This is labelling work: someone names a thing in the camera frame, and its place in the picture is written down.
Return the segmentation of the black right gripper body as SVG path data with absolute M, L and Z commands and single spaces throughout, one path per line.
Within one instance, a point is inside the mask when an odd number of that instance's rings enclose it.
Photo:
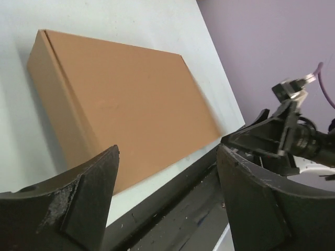
M 280 150 L 334 171 L 334 121 L 328 133 L 318 131 L 311 120 L 301 116 L 296 101 L 283 102 L 277 118 L 283 123 Z

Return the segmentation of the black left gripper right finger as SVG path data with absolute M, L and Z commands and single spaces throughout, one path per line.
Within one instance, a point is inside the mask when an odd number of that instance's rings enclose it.
M 334 250 L 334 193 L 268 171 L 224 145 L 217 168 L 235 250 Z

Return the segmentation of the cardboard box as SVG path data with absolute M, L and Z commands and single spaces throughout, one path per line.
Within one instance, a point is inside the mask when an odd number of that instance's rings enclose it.
M 118 146 L 115 193 L 222 134 L 179 54 L 39 30 L 27 69 L 69 168 Z

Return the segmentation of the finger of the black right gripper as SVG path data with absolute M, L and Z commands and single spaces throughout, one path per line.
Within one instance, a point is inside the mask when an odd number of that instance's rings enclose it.
M 268 109 L 262 110 L 253 123 L 222 137 L 221 143 L 257 156 L 281 156 L 284 121 L 278 117 L 269 117 L 269 113 Z

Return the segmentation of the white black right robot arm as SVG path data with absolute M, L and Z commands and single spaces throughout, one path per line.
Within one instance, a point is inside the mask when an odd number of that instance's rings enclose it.
M 295 101 L 285 101 L 272 114 L 221 139 L 222 144 L 253 155 L 254 162 L 281 176 L 313 173 L 334 180 L 334 133 L 319 132 L 302 117 Z

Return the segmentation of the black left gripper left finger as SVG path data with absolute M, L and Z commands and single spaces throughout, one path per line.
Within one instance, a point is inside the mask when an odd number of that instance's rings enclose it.
M 118 166 L 114 145 L 43 182 L 1 193 L 1 250 L 100 250 Z

